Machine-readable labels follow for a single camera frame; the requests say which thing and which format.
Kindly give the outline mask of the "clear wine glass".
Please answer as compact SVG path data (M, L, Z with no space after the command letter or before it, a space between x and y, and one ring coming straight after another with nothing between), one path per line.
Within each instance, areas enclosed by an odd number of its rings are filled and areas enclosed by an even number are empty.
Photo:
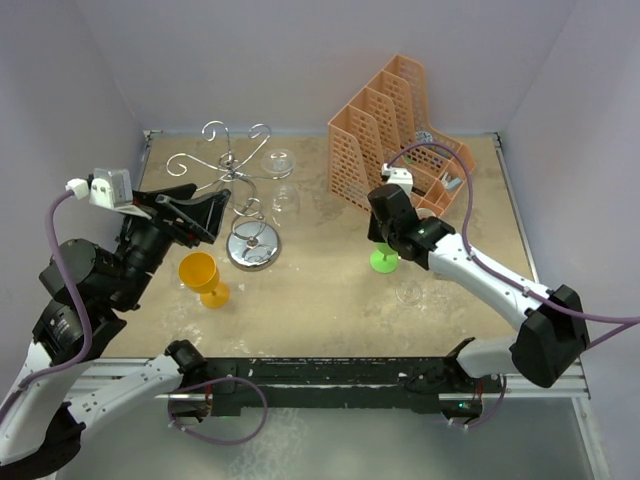
M420 280L415 275L400 274L395 283L395 295L401 304L419 304L424 295Z
M275 181L271 196L273 221L281 227L293 224L300 212L299 193L290 180L296 166L296 156L287 149L272 149L263 155L261 166Z

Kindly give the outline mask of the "green plastic goblet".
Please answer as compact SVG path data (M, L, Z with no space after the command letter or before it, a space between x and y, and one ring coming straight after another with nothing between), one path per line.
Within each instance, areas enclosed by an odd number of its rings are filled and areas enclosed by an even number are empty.
M377 243L375 250L369 257L369 263L377 273L390 274L397 269L399 256L386 243Z

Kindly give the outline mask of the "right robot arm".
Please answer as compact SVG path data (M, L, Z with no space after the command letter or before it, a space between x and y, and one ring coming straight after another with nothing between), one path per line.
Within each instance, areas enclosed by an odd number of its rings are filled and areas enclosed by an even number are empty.
M400 186L387 184L368 195L369 236L407 261L454 281L497 312L513 337L464 341L445 366L446 383L467 391L490 374L520 374L549 388L590 344L578 293L551 289L493 261L437 217L419 218Z

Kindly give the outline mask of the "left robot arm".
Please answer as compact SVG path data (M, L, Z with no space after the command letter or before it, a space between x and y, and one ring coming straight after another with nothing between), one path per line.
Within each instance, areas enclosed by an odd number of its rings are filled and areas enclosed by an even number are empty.
M1 476L40 479L67 465L110 421L157 395L194 392L209 379L207 361L188 340L108 386L69 392L125 327L173 244L194 248L219 234L231 193L203 196L194 184L134 191L117 248L85 239L58 242L46 220L52 257L39 280L51 300L32 331L21 370L1 404Z

